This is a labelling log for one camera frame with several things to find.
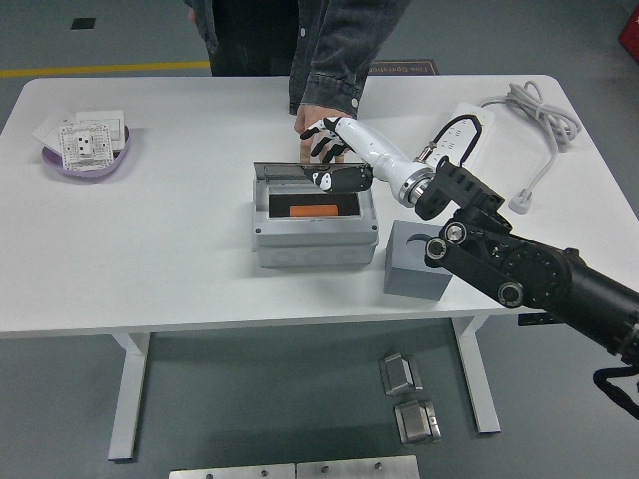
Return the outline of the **person's left hand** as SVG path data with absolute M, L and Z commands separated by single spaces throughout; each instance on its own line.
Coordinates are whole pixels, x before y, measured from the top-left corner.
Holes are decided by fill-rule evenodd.
M 350 118 L 350 114 L 332 108 L 311 104 L 300 104 L 297 109 L 297 115 L 294 122 L 294 130 L 297 134 L 300 135 L 313 123 L 324 118 L 332 117 Z M 311 137 L 308 137 L 307 139 L 300 140 L 299 159 L 302 164 L 308 164 L 311 161 L 311 151 L 313 147 L 318 145 L 324 136 L 325 132 L 320 132 L 312 135 Z

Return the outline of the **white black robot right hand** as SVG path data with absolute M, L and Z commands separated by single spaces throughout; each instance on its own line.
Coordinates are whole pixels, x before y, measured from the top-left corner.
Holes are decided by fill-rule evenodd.
M 324 132 L 324 137 L 311 152 L 315 156 L 326 144 L 331 149 L 326 153 L 330 161 L 346 149 L 354 151 L 372 168 L 372 174 L 389 183 L 395 198 L 410 205 L 410 192 L 422 180 L 432 178 L 433 169 L 425 163 L 411 160 L 399 147 L 372 127 L 348 117 L 330 117 L 318 120 L 300 133 L 306 140 Z

